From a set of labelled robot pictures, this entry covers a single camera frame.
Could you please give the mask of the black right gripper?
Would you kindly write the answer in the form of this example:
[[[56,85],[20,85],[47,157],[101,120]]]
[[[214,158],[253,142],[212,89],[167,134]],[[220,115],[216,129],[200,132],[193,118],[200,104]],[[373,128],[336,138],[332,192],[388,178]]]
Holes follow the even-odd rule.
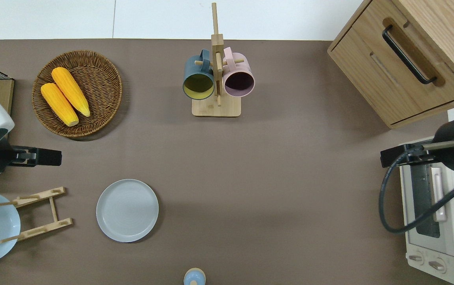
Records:
[[[437,163],[437,157],[424,148],[424,144],[401,144],[392,148],[387,148],[380,152],[380,163],[382,167],[389,167],[406,150],[416,148],[416,151],[408,154],[409,165],[425,165]]]

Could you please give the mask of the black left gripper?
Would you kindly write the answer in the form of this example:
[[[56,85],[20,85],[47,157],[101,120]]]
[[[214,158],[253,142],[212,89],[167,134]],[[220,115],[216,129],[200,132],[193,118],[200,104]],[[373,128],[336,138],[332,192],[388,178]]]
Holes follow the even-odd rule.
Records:
[[[47,148],[12,146],[14,158],[11,166],[34,167],[35,165],[60,166],[62,151]]]

